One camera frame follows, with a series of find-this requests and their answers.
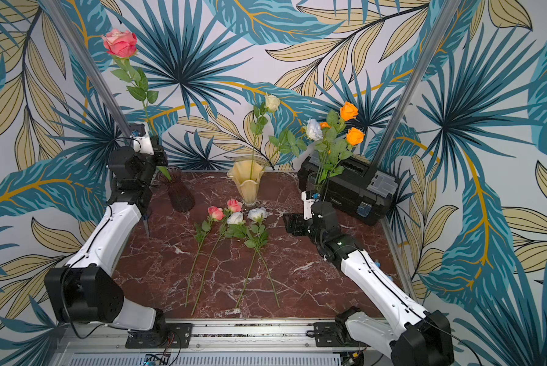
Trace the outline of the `white rose top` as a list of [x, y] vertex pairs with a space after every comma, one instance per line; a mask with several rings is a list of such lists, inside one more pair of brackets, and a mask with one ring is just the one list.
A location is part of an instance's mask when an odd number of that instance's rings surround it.
[[306, 139], [310, 141], [319, 141], [324, 138], [320, 123], [310, 119], [305, 127], [301, 127], [299, 132], [292, 132], [289, 128], [284, 129], [277, 137], [269, 137], [269, 142], [281, 154], [291, 154], [294, 157], [300, 155], [308, 149]]

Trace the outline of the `orange rose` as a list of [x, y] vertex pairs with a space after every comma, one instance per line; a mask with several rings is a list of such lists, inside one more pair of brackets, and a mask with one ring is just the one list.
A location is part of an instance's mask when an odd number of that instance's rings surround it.
[[319, 124], [322, 130], [322, 146], [324, 147], [324, 150], [320, 152], [320, 163], [321, 168], [319, 169], [319, 175], [317, 178], [317, 183], [322, 184], [325, 181], [326, 173], [325, 173], [325, 165], [328, 163], [328, 157], [330, 156], [330, 142], [327, 138], [328, 130], [331, 128], [331, 126], [327, 122], [322, 122]]
[[353, 156], [354, 148], [363, 142], [364, 137], [365, 134], [362, 131], [352, 127], [344, 137], [327, 143], [319, 183], [325, 183], [329, 178], [342, 174], [345, 168], [341, 163]]
[[[358, 116], [358, 109], [350, 102], [345, 102], [344, 105], [339, 109], [339, 111], [331, 110], [326, 117], [326, 121], [331, 128], [328, 130], [327, 138], [330, 143], [332, 143], [339, 137], [339, 134], [345, 131], [346, 123], [350, 120], [355, 119]], [[322, 146], [322, 140], [314, 141], [315, 142], [315, 151], [319, 154], [324, 150]]]

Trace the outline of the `cream rose large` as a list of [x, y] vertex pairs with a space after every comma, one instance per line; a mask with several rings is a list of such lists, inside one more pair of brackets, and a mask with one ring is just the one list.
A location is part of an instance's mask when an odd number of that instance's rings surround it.
[[249, 124], [250, 131], [254, 137], [252, 144], [254, 144], [258, 137], [263, 135], [264, 128], [271, 122], [280, 103], [281, 101], [277, 96], [266, 94], [264, 101], [253, 107], [254, 120]]

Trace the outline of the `pink tulip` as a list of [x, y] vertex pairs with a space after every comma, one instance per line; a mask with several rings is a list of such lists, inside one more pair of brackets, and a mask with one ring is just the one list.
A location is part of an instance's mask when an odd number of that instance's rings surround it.
[[158, 171], [166, 178], [167, 181], [171, 181], [171, 174], [166, 166], [158, 166]]

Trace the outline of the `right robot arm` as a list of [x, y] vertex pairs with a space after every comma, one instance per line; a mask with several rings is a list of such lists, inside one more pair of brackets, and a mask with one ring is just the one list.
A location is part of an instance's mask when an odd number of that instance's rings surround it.
[[353, 307], [335, 318], [340, 337], [372, 347], [395, 365], [454, 364], [446, 316], [427, 311], [405, 294], [353, 236], [342, 233], [331, 203], [309, 199], [302, 213], [287, 213], [283, 219], [287, 233], [308, 237], [320, 256], [359, 286], [385, 318], [380, 322]]

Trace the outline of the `clear glass vase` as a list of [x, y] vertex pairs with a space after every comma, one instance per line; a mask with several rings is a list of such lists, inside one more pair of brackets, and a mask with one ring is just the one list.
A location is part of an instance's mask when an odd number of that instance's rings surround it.
[[325, 184], [319, 183], [318, 174], [312, 172], [306, 180], [306, 198], [313, 201], [322, 201]]

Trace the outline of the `dark purple ribbed vase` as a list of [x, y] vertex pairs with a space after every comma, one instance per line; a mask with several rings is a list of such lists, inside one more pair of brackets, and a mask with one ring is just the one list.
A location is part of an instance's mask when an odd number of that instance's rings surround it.
[[158, 180], [168, 190], [168, 197], [171, 206], [177, 212], [188, 212], [195, 206], [195, 199], [192, 192], [186, 187], [182, 179], [182, 170], [177, 167], [167, 167], [171, 174], [171, 181], [167, 181], [159, 172]]

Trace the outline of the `pink rose small bud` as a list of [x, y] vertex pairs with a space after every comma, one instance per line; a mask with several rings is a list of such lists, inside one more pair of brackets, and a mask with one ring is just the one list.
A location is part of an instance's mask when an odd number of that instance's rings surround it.
[[209, 251], [208, 259], [206, 260], [205, 267], [203, 269], [202, 276], [201, 276], [200, 288], [199, 288], [199, 291], [198, 291], [197, 296], [195, 298], [193, 309], [191, 311], [191, 316], [193, 316], [195, 314], [195, 312], [197, 310], [197, 307], [200, 303], [200, 298], [203, 294], [203, 290], [204, 290], [205, 283], [206, 283], [206, 277], [207, 277], [207, 273], [208, 273], [208, 270], [209, 270], [209, 265], [211, 264], [212, 258], [215, 254], [215, 251], [218, 248], [220, 242], [225, 237], [226, 225], [227, 225], [226, 221], [227, 221], [227, 219], [229, 219], [234, 214], [240, 213], [242, 211], [242, 203], [240, 201], [236, 200], [235, 198], [229, 199], [226, 203], [226, 207], [223, 208], [223, 211], [224, 211], [225, 217], [220, 222], [215, 223], [215, 224], [219, 225], [218, 236], [217, 236], [217, 239], [215, 240], [214, 244], [212, 245], [211, 250]]

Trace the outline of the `cream yellow fluted vase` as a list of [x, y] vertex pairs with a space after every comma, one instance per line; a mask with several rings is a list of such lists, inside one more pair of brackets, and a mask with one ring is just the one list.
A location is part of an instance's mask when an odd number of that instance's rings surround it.
[[238, 192], [246, 206], [252, 207], [257, 203], [261, 178], [265, 173], [264, 166], [254, 160], [235, 162], [227, 176], [234, 181]]

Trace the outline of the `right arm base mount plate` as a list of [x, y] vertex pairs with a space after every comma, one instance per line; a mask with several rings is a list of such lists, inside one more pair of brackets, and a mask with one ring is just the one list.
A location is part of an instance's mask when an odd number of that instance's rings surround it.
[[315, 340], [319, 348], [355, 347], [358, 349], [372, 349], [366, 343], [355, 341], [348, 335], [345, 327], [335, 322], [318, 322], [313, 324], [313, 329], [308, 330], [306, 335]]

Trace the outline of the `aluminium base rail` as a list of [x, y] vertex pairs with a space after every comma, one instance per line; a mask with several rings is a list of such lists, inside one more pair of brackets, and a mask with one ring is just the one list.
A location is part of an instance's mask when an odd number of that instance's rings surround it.
[[374, 346], [321, 347], [317, 319], [187, 320], [169, 346], [128, 349], [128, 334], [100, 328], [80, 340], [67, 331], [52, 365], [390, 365]]

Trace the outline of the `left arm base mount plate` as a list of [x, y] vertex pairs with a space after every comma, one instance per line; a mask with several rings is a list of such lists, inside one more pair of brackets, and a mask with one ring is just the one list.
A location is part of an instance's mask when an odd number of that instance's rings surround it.
[[167, 323], [159, 329], [128, 331], [127, 349], [187, 349], [192, 335], [192, 323]]

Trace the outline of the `left aluminium frame post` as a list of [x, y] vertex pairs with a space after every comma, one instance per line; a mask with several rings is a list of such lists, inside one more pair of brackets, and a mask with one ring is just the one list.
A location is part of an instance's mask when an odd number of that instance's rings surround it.
[[63, 38], [67, 41], [67, 45], [76, 56], [79, 64], [84, 69], [87, 78], [92, 86], [97, 91], [102, 102], [107, 106], [111, 117], [116, 122], [116, 125], [121, 130], [125, 137], [131, 136], [131, 129], [124, 114], [121, 111], [119, 104], [113, 96], [110, 88], [106, 84], [103, 75], [98, 69], [94, 59], [87, 49], [88, 41], [85, 36], [80, 36], [78, 29], [74, 26], [71, 18], [63, 9], [61, 1], [45, 0], [42, 1], [43, 8], [49, 15], [52, 16], [52, 21], [60, 31]]

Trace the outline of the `aluminium frame post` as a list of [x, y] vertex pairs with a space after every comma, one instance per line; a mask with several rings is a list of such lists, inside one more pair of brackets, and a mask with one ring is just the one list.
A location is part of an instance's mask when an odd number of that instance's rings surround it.
[[125, 137], [131, 136], [131, 129], [124, 114], [121, 111], [119, 104], [113, 96], [110, 88], [106, 84], [103, 75], [98, 69], [94, 59], [87, 49], [88, 41], [85, 36], [80, 36], [78, 29], [74, 26], [71, 18], [63, 9], [61, 1], [45, 0], [42, 1], [43, 8], [49, 15], [52, 16], [52, 21], [60, 31], [63, 38], [67, 41], [67, 45], [76, 56], [79, 64], [84, 69], [87, 78], [92, 86], [97, 91], [102, 102], [107, 106], [111, 117], [116, 122], [116, 125], [121, 130]]
[[409, 105], [409, 101], [411, 100], [415, 88], [420, 84], [430, 62], [432, 61], [432, 58], [435, 56], [435, 53], [439, 48], [440, 41], [445, 35], [447, 27], [455, 15], [456, 10], [458, 10], [460, 3], [461, 0], [450, 0], [444, 2], [441, 8], [441, 13], [438, 15], [431, 32], [427, 36], [426, 45], [424, 46], [423, 51], [418, 55], [415, 68], [411, 72], [406, 88], [401, 94], [398, 105], [395, 107], [389, 123], [386, 125], [382, 139], [375, 150], [374, 158], [371, 160], [371, 166], [378, 167], [383, 157], [385, 157], [389, 149], [389, 145], [391, 144], [397, 132], [398, 126], [400, 125], [400, 121], [403, 118], [405, 110]]

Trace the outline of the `right aluminium frame post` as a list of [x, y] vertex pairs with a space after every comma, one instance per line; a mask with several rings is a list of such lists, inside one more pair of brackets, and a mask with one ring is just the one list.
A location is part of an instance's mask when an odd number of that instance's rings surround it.
[[430, 62], [432, 61], [432, 58], [435, 56], [435, 53], [439, 48], [440, 41], [445, 35], [447, 27], [455, 15], [456, 10], [458, 10], [460, 3], [461, 0], [450, 0], [444, 2], [441, 8], [441, 13], [438, 15], [431, 32], [427, 36], [426, 45], [424, 46], [423, 51], [418, 55], [415, 68], [411, 72], [406, 88], [401, 94], [398, 105], [395, 107], [389, 123], [386, 125], [382, 139], [375, 150], [374, 158], [371, 160], [371, 166], [378, 167], [383, 157], [385, 157], [389, 149], [389, 145], [391, 144], [397, 132], [398, 126], [400, 125], [400, 121], [403, 118], [405, 110], [409, 105], [409, 101], [411, 100], [415, 88], [420, 84]]

